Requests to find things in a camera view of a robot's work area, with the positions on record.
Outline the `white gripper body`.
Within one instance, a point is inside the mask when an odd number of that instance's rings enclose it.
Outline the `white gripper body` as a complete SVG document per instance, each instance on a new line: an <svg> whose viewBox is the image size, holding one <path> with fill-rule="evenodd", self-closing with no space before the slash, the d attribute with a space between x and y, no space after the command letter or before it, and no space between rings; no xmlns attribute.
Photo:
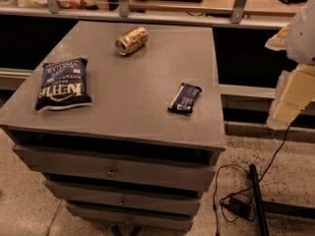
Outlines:
<svg viewBox="0 0 315 236"><path fill-rule="evenodd" d="M315 64L315 0L307 0L293 17L286 38L286 55L300 64Z"/></svg>

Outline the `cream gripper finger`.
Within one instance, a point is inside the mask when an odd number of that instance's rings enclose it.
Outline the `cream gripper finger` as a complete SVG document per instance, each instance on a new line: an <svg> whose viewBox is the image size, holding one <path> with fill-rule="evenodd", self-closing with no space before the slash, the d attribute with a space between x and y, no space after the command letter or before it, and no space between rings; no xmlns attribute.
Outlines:
<svg viewBox="0 0 315 236"><path fill-rule="evenodd" d="M286 38L288 30L289 25L280 29L276 34L267 40L265 47L274 51L286 50Z"/></svg>
<svg viewBox="0 0 315 236"><path fill-rule="evenodd" d="M285 129L315 98L315 66L298 64L291 71L282 71L276 86L267 119L271 129Z"/></svg>

